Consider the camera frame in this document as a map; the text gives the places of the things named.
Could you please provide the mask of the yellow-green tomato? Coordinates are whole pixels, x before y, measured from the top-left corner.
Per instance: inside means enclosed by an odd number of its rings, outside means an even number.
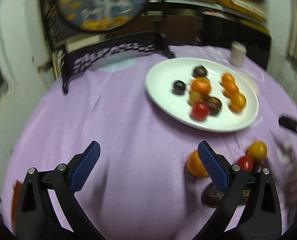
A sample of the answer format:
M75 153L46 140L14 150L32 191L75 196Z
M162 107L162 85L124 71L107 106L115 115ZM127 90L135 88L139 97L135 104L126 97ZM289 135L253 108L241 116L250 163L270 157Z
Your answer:
M239 113L245 108L246 104L247 104L247 100L246 100L244 94L237 93L231 97L229 107L234 112Z
M267 157L267 146L263 141L256 141L247 150L247 156L254 162L263 162Z

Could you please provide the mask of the red cherry tomato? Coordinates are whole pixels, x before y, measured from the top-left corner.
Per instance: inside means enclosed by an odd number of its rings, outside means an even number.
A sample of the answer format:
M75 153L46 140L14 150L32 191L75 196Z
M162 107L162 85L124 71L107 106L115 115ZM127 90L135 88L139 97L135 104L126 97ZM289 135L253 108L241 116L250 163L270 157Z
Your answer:
M253 170L253 160L247 155L241 157L236 164L244 171L251 172Z
M205 120L210 115L209 105L203 101L197 102L191 111L191 117L198 121Z

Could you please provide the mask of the small orange citrus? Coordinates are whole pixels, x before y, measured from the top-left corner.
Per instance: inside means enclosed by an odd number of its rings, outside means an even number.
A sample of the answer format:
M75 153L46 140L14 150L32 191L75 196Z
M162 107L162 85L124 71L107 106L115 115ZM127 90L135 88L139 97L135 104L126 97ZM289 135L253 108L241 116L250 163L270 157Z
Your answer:
M234 82L225 82L223 84L223 88L225 90L225 94L230 98L232 96L234 96L235 94L240 93L240 90L239 90L238 86Z

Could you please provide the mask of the large orange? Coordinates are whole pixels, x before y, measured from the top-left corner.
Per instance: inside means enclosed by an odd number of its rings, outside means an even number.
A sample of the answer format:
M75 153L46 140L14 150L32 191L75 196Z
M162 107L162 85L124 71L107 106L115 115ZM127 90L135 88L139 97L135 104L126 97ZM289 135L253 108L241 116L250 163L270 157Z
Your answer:
M188 161L187 161L187 167L190 174L192 174L194 177L203 179L208 178L209 174L204 167L203 163L201 162L198 151L195 150L193 153L189 155Z

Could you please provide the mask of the oval orange kumquat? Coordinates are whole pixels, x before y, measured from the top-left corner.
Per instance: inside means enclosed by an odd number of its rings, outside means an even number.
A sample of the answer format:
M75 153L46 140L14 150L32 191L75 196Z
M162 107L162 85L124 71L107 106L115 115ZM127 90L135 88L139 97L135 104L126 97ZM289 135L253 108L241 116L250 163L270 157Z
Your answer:
M235 78L230 73L224 73L221 77L221 82L222 83L228 83L228 82L235 83Z

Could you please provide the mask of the tan longan fruit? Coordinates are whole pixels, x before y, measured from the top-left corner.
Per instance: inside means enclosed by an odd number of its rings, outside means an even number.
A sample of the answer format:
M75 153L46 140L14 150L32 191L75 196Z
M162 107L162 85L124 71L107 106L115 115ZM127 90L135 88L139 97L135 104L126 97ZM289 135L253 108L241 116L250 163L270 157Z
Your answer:
M189 105L193 106L196 103L198 103L200 100L202 100L202 95L199 92L193 91L193 90L189 92L189 101L188 101Z

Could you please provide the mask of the small dark purple plum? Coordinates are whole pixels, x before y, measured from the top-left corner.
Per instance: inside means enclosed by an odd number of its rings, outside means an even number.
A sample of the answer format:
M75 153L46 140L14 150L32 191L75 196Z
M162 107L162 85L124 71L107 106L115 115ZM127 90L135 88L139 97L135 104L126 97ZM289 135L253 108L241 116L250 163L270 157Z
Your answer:
M183 95L186 91L186 84L181 80L176 80L173 84L172 92L176 95Z

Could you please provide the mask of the dark purple plum with stem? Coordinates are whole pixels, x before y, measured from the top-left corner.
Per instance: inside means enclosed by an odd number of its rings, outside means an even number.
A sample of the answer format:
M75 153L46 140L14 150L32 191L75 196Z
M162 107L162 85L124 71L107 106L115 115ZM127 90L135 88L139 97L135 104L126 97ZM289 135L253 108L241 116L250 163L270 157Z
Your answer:
M264 168L263 162L254 162L252 172L260 172Z

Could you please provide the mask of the orange phone at edge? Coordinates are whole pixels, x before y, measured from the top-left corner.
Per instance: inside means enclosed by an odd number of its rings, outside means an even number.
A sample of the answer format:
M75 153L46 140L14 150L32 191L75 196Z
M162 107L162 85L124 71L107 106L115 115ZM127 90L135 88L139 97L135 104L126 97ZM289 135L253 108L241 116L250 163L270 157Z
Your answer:
M11 210L11 221L12 221L12 229L13 232L16 230L16 215L17 215L17 208L18 202L20 198L22 183L20 181L16 181L13 185L13 199L12 199L12 210Z

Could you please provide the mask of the purple printed tablecloth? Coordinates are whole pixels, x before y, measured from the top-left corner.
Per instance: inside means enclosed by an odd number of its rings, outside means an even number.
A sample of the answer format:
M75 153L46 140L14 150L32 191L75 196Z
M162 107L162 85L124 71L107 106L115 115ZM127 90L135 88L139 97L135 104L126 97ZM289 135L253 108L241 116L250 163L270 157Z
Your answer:
M76 199L107 239L192 239L213 213L201 203L207 179L195 179L185 164L206 140L234 162L251 143L268 148L287 229L297 210L297 136L281 128L279 116L297 119L297 106L284 88L252 60L240 73L259 89L259 115L236 133L208 133L180 123L147 96L145 76L159 54L91 69L62 92L56 81L26 124L10 159L2 203L11 227L13 187L29 168L53 170L82 153L92 141L101 156Z

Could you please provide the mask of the pale pink drink can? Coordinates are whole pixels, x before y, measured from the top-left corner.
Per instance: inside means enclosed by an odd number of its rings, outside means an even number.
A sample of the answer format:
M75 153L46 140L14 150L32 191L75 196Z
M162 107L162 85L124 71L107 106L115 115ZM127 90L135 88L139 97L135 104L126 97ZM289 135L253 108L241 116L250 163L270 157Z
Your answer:
M231 44L231 55L229 62L237 67L241 67L244 64L247 50L244 44L233 41Z

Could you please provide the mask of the black chair back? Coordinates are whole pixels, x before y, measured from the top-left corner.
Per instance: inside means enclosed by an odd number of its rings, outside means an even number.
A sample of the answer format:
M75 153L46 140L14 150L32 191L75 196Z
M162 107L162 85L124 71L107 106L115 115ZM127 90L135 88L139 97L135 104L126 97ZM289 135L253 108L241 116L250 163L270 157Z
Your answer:
M202 46L227 49L231 48L232 42L239 42L245 46L247 57L263 70L267 69L272 38L262 31L253 29L238 21L203 15L200 38Z

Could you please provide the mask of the white oval plate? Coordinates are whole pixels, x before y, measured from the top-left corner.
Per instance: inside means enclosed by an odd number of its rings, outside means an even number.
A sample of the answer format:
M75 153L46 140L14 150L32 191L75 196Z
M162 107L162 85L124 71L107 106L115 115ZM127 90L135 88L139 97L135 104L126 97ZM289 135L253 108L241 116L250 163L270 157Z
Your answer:
M193 106L189 105L189 92L191 82L196 79L192 76L196 66L204 66L208 74L205 77L212 85L208 95L202 95L202 100L214 96L222 102L222 109L218 115L209 115L205 120L198 121L191 117ZM221 77L224 73L230 73L235 78L240 93L244 94L247 104L237 113L230 107L231 98L225 94ZM186 84L183 95L172 92L173 84L181 80ZM146 90L152 101L165 113L176 120L206 131L235 132L247 128L253 124L259 113L259 102L255 88L242 74L214 61L182 57L163 61L153 66L146 76Z

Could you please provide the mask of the round deer embroidery screen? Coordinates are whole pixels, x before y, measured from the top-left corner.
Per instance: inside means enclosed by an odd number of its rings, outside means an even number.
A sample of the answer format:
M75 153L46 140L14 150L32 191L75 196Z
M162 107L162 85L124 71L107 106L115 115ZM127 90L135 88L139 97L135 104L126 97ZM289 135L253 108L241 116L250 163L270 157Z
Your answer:
M175 57L158 29L108 38L72 52L64 45L77 35L107 35L130 25L148 11L149 1L40 0L47 39L53 51L61 55L58 68L63 94L68 94L72 80L110 55L138 51L159 53L168 59Z

